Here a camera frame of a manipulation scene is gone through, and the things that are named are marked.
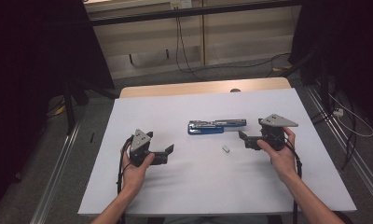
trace black curtain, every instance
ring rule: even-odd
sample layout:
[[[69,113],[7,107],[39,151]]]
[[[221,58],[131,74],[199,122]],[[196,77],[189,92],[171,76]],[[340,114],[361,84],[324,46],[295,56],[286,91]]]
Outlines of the black curtain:
[[[46,27],[75,20],[88,20],[81,0],[0,0],[0,200],[34,150],[48,101],[63,94],[65,80],[114,88],[91,27]]]
[[[301,69],[304,84],[328,75],[373,121],[373,1],[312,1],[303,3],[289,62],[316,52]]]

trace wrist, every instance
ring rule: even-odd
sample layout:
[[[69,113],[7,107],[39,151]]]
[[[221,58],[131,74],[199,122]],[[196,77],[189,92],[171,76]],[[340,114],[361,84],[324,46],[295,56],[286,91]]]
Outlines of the wrist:
[[[136,195],[132,194],[130,191],[128,190],[122,190],[119,195],[117,196],[116,198],[116,201],[118,202],[123,202],[123,203],[126,203],[126,204],[129,204],[131,203],[131,201],[133,201],[133,199],[136,197]]]
[[[289,173],[289,174],[282,175],[280,179],[283,181],[285,185],[289,185],[291,183],[296,183],[298,181],[301,181],[297,173]]]

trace electrical outlet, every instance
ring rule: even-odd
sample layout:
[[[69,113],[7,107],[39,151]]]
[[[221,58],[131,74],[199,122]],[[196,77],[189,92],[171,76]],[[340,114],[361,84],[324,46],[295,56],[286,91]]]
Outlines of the electrical outlet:
[[[192,8],[192,0],[181,0],[181,8]]]
[[[334,110],[334,116],[342,117],[343,116],[343,109],[335,108],[335,110]]]
[[[171,10],[181,9],[180,1],[172,1],[172,2],[170,2],[170,9]]]

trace gray floor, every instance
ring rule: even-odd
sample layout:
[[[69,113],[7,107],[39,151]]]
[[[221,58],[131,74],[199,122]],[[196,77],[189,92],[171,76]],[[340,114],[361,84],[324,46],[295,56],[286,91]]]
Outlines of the gray floor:
[[[286,65],[286,57],[274,61],[275,66]],[[195,75],[204,80],[223,80],[265,77],[270,70],[270,63],[260,66],[250,66],[265,60],[247,61],[227,64],[236,67],[221,67],[199,71]],[[303,87],[298,75],[289,78],[310,116],[319,112],[309,95],[309,88]],[[180,71],[168,71],[153,75],[126,77],[116,80],[117,89],[114,93],[127,86],[155,85],[166,83],[185,83],[201,81],[192,74]],[[107,121],[112,110],[113,101],[88,91],[90,103],[85,106],[76,105],[77,117],[81,120],[79,132],[70,151],[67,163],[60,178],[60,184],[51,202],[45,223],[88,223],[89,217],[81,217],[76,212],[89,181],[90,172],[95,157],[100,148]],[[0,223],[28,223],[32,220],[38,202],[46,188],[50,174],[57,162],[65,141],[67,128],[65,114],[48,119],[46,130],[36,145],[35,153],[21,172],[20,183],[12,184],[7,194],[0,202]],[[317,133],[322,138],[325,147],[336,166],[344,159],[344,151],[325,122],[315,125]],[[363,125],[360,132],[365,132]],[[373,172],[373,137],[359,137],[358,152]],[[352,195],[357,211],[347,214],[354,223],[373,223],[373,196],[360,175],[350,164],[341,175],[348,191]],[[291,223],[290,215],[283,216],[284,223]],[[146,223],[145,218],[130,218],[128,223]],[[299,223],[307,223],[300,215]]]

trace table surface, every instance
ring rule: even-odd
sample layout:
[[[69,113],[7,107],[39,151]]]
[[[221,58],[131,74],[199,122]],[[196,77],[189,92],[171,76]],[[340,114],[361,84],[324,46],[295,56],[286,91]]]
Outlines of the table surface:
[[[228,93],[231,89],[242,92]],[[96,216],[116,197],[114,181],[117,180],[119,146],[136,128],[154,132],[150,150],[162,151],[174,144],[174,153],[169,156],[168,164],[147,170],[143,188],[128,207],[127,215],[292,212],[292,196],[278,179],[264,151],[245,148],[235,132],[187,134],[190,119],[247,119],[244,131],[248,135],[260,135],[257,120],[270,113],[299,123],[293,131],[297,135],[305,183],[329,208],[356,209],[296,91],[290,89],[284,78],[133,87],[124,89],[120,96],[115,101],[79,208],[80,215]],[[224,144],[230,148],[229,153],[222,150]]]
[[[194,82],[181,84],[167,84],[156,86],[127,87],[120,93],[121,98],[142,96],[165,96],[202,94],[213,92],[230,92],[233,89],[240,91],[263,91],[290,89],[289,82],[284,77],[269,77],[256,79],[239,79],[226,81]]]

